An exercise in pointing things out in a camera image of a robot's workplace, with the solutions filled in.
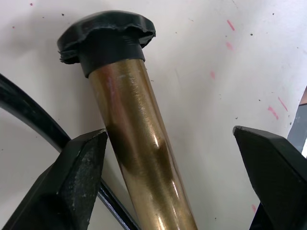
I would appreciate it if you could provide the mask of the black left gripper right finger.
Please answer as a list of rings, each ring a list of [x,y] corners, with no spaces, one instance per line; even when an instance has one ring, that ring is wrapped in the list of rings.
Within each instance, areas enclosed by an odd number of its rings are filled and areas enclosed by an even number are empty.
[[[250,183],[260,204],[252,230],[307,228],[307,160],[284,137],[235,126],[236,138]]]

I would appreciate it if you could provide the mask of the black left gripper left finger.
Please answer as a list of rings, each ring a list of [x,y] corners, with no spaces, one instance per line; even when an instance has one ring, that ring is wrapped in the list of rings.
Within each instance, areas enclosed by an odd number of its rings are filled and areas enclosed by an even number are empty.
[[[3,229],[86,230],[98,194],[106,142],[104,129],[69,141]]]

